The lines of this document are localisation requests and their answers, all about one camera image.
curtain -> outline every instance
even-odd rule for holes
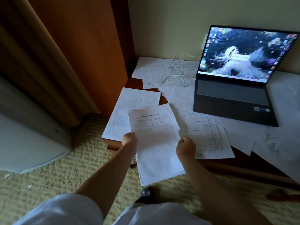
[[[0,0],[0,69],[67,127],[100,113],[27,0]]]

charging cable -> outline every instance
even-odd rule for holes
[[[191,56],[191,55],[186,54],[186,53],[182,53],[182,54],[180,54],[180,55],[188,55],[188,56],[193,57],[193,58],[200,58],[200,57],[201,57],[201,56],[200,56],[200,57]],[[178,55],[178,56],[176,55],[176,56],[174,57],[173,61],[169,64],[168,68],[172,68],[172,69],[171,69],[172,75],[171,75],[171,76],[168,76],[166,79],[164,79],[163,82],[161,83],[161,85],[167,85],[167,84],[170,84],[170,85],[173,85],[173,86],[175,86],[175,87],[182,87],[182,88],[183,88],[183,86],[185,85],[185,79],[187,79],[188,77],[184,74],[184,70],[183,70],[182,64],[181,64],[181,62],[180,62],[180,60],[179,60],[179,56],[180,56],[180,55]],[[179,62],[179,65],[178,65],[178,66],[176,66],[176,65],[174,64],[175,60],[178,60],[178,62]],[[177,70],[180,72],[180,74],[174,75],[174,73],[173,73],[173,67],[174,67],[175,69],[177,69]],[[173,83],[177,82],[177,81],[180,80],[180,79],[183,80],[183,84],[182,84],[181,86],[177,86],[177,85],[174,85],[174,84],[173,84]]]

wall outlet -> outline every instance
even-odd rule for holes
[[[204,46],[205,46],[205,42],[206,42],[207,37],[208,37],[208,34],[205,33],[205,37],[204,37],[204,40],[203,40],[203,43],[202,43],[202,46],[201,46],[201,50],[204,49]]]

hand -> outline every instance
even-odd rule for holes
[[[133,156],[137,153],[137,137],[134,132],[128,132],[122,136],[122,145],[128,145],[133,150]]]
[[[178,159],[183,157],[195,158],[196,154],[196,144],[192,141],[191,138],[185,136],[179,140],[176,147],[176,155]]]

desktop wallpaper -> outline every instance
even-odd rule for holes
[[[266,82],[298,34],[212,27],[200,71]]]

